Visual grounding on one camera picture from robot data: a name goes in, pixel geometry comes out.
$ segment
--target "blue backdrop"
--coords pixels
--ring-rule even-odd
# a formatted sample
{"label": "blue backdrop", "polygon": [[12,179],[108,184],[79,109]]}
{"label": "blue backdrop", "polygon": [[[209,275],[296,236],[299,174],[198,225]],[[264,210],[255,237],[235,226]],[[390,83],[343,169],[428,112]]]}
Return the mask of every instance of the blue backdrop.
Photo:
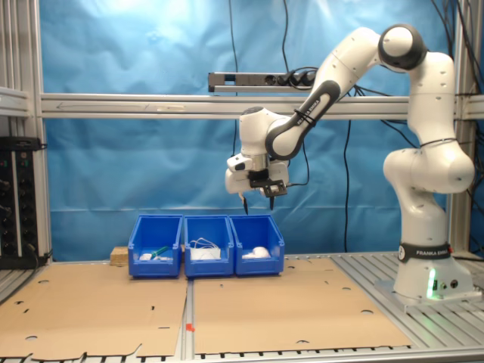
{"label": "blue backdrop", "polygon": [[[207,73],[234,71],[227,0],[41,0],[46,92],[207,95]],[[421,0],[289,0],[291,69],[318,66],[349,32],[395,23],[418,28],[445,51],[443,26]],[[234,0],[240,72],[283,72],[282,0]],[[360,85],[406,95],[409,81],[381,67]],[[241,214],[225,192],[230,120],[48,119],[54,257],[106,259],[126,245],[139,213]],[[287,253],[343,250],[347,121],[324,121],[306,138],[311,181],[272,212]],[[399,127],[417,141],[406,127]],[[355,121],[348,148],[349,250],[396,250],[400,212],[383,161],[405,140],[379,121]],[[302,154],[290,166],[303,182]],[[268,201],[248,197],[251,213]]]}

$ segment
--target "black ring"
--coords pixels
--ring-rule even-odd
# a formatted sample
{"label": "black ring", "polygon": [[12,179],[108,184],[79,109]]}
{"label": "black ring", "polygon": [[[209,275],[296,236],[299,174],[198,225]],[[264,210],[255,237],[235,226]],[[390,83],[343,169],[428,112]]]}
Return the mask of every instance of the black ring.
{"label": "black ring", "polygon": [[420,148],[424,147],[424,146],[427,146],[428,144],[435,144],[436,142],[441,142],[441,141],[457,141],[456,138],[440,138],[439,140],[434,140],[434,141],[429,141],[429,142],[425,142],[423,143]]}

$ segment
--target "blue plastic bin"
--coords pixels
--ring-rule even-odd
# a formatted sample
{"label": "blue plastic bin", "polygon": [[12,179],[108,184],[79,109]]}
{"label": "blue plastic bin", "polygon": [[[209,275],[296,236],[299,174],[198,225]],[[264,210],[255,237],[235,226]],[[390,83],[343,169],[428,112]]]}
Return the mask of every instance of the blue plastic bin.
{"label": "blue plastic bin", "polygon": [[[277,275],[284,270],[284,239],[270,215],[231,216],[235,239],[235,274]],[[271,257],[242,259],[254,247],[265,247]]]}
{"label": "blue plastic bin", "polygon": [[[182,249],[180,231],[183,216],[140,215],[128,244],[129,274],[134,278],[176,277],[180,273]],[[140,261],[143,253],[152,253],[161,247],[169,249],[160,256],[172,260]]]}
{"label": "blue plastic bin", "polygon": [[[220,248],[221,259],[191,260],[190,241],[200,237]],[[228,216],[185,216],[185,274],[189,278],[234,274],[234,238]]]}

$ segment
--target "cardboard sheet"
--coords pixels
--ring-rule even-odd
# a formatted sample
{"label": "cardboard sheet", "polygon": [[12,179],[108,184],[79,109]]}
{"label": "cardboard sheet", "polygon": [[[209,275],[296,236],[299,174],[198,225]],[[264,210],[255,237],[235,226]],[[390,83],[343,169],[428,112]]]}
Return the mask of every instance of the cardboard sheet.
{"label": "cardboard sheet", "polygon": [[286,261],[281,276],[196,280],[194,306],[196,353],[411,344],[329,259]]}
{"label": "cardboard sheet", "polygon": [[133,280],[127,267],[52,265],[0,306],[0,357],[174,355],[184,276]]}

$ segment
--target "aluminum frame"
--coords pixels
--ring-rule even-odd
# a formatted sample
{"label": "aluminum frame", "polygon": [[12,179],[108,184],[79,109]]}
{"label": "aluminum frame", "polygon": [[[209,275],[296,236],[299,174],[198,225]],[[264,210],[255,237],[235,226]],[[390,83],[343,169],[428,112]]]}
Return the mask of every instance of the aluminum frame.
{"label": "aluminum frame", "polygon": [[[467,1],[460,0],[460,3],[468,20],[467,28],[474,25],[474,48],[479,57],[482,2],[470,0],[472,14]],[[0,135],[39,137],[45,143],[43,118],[233,119],[253,106],[289,115],[305,98],[46,94],[42,84],[39,0],[0,0],[0,20],[0,116],[6,116],[9,124],[8,128],[0,125]],[[470,61],[459,18],[456,20],[455,69],[456,92],[472,91]],[[457,136],[460,141],[472,141],[463,144],[463,149],[473,156],[475,123],[469,120],[484,116],[484,96],[459,96],[455,103]],[[329,109],[324,119],[406,119],[407,110],[407,97],[344,98]],[[5,124],[2,119],[0,117],[0,123]],[[51,249],[46,151],[37,151],[34,157],[39,252],[42,254]],[[470,198],[466,194],[451,195],[447,210],[449,241],[455,250],[467,250]]]}
{"label": "aluminum frame", "polygon": [[[473,32],[473,49],[477,61],[479,61],[481,50],[482,32],[482,1],[480,0],[459,0],[461,4],[465,27],[468,33]],[[473,65],[469,59],[467,49],[464,44],[461,19],[457,16],[455,29],[455,91],[458,95],[475,93],[476,85],[473,81]],[[455,133],[464,152],[474,159],[476,122],[475,115],[466,112],[467,104],[470,100],[478,100],[481,96],[457,97],[456,100],[456,123]],[[470,196],[464,192],[450,194],[447,198],[447,217],[448,217],[448,242],[455,251],[468,251],[470,239],[470,215],[472,212],[472,202]]]}
{"label": "aluminum frame", "polygon": [[[40,117],[42,57],[38,0],[0,0],[1,136],[26,136],[46,142]],[[39,255],[51,250],[47,153],[33,154]],[[20,235],[17,236],[20,246]]]}

